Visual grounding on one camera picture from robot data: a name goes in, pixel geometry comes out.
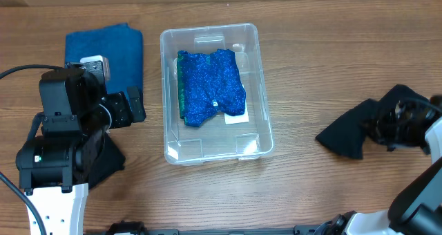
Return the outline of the sparkly blue green fabric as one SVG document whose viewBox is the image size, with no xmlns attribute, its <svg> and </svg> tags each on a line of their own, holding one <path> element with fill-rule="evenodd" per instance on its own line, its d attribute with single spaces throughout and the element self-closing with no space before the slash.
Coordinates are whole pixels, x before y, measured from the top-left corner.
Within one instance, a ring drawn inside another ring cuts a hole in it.
<svg viewBox="0 0 442 235">
<path fill-rule="evenodd" d="M 232 50 L 210 54 L 180 50 L 176 64 L 179 112 L 185 125 L 199 127 L 219 112 L 244 113 L 247 94 Z"/>
</svg>

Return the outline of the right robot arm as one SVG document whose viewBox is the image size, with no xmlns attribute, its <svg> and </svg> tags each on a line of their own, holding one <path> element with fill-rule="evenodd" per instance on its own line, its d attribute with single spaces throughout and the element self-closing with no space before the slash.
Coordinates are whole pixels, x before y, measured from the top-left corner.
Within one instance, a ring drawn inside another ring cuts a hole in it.
<svg viewBox="0 0 442 235">
<path fill-rule="evenodd" d="M 441 96 L 403 98 L 364 121 L 373 141 L 389 150 L 420 147 L 432 164 L 390 208 L 370 214 L 350 211 L 322 224 L 317 234 L 441 234 Z"/>
</svg>

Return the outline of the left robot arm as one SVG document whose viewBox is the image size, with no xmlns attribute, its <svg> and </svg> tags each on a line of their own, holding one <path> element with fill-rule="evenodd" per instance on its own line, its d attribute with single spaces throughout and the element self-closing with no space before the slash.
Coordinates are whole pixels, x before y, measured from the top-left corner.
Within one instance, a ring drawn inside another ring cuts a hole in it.
<svg viewBox="0 0 442 235">
<path fill-rule="evenodd" d="M 82 234 L 88 192 L 124 170 L 111 129 L 133 122 L 123 92 L 109 94 L 108 69 L 86 65 L 44 73 L 43 111 L 17 153 L 31 234 Z"/>
</svg>

